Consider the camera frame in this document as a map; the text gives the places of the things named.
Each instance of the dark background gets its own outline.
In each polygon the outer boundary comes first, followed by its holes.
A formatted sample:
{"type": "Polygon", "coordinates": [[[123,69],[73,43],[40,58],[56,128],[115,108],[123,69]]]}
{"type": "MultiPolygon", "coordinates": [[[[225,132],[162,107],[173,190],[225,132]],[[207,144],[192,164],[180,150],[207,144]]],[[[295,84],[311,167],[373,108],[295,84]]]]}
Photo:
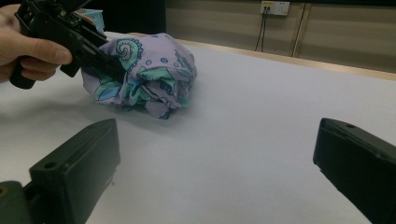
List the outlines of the dark background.
{"type": "MultiPolygon", "coordinates": [[[[0,0],[0,7],[17,3],[21,0],[0,0]]],[[[165,0],[94,0],[85,8],[103,10],[105,31],[149,35],[166,32],[165,0]]]]}

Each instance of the black tool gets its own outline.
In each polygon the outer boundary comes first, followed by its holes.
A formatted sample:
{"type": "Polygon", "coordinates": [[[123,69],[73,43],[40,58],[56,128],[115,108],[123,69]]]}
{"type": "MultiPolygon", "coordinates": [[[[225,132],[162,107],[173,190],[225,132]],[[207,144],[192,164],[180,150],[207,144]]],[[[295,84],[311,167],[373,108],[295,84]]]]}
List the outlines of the black tool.
{"type": "Polygon", "coordinates": [[[314,164],[375,224],[396,224],[396,147],[334,119],[323,119],[314,164]]]}
{"type": "Polygon", "coordinates": [[[0,183],[0,223],[83,224],[120,164],[117,123],[94,123],[30,168],[32,181],[0,183]]]}
{"type": "MultiPolygon", "coordinates": [[[[74,12],[90,1],[24,0],[15,16],[20,21],[23,35],[48,39],[70,50],[73,62],[61,66],[61,71],[68,76],[74,77],[84,66],[103,71],[123,83],[125,69],[120,61],[99,50],[107,43],[106,36],[74,12]]],[[[35,85],[33,80],[21,75],[20,63],[17,63],[10,82],[26,90],[35,85]]]]}

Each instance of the beige wall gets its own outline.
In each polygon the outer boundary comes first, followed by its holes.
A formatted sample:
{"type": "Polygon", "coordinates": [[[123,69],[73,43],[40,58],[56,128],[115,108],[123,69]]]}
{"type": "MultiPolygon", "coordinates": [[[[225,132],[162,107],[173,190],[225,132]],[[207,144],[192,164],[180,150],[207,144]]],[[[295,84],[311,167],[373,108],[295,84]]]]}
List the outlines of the beige wall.
{"type": "MultiPolygon", "coordinates": [[[[260,1],[166,3],[167,33],[173,37],[255,49],[260,1]]],[[[287,17],[267,17],[264,51],[396,73],[396,7],[291,3],[287,17]]]]}

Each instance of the black plastic handle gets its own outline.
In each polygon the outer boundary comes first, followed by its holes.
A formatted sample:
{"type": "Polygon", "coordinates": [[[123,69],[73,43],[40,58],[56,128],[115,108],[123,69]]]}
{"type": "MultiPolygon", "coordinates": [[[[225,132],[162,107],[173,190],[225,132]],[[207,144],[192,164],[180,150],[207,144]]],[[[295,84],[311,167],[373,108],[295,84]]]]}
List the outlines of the black plastic handle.
{"type": "Polygon", "coordinates": [[[27,77],[24,77],[21,71],[22,71],[21,58],[18,58],[17,65],[15,66],[15,69],[11,77],[9,78],[9,82],[11,82],[12,85],[20,89],[24,89],[24,90],[32,89],[32,87],[35,85],[35,81],[27,77]]]}

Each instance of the fabric bundle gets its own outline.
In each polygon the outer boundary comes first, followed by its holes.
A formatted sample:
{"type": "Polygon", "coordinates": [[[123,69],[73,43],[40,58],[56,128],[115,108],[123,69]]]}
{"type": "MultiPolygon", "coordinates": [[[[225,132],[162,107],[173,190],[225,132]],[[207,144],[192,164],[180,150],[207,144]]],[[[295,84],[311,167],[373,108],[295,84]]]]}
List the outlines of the fabric bundle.
{"type": "Polygon", "coordinates": [[[123,83],[82,67],[84,88],[99,104],[132,110],[143,105],[155,118],[168,119],[172,109],[186,107],[197,77],[193,55],[168,34],[128,37],[100,47],[125,69],[123,83]]]}

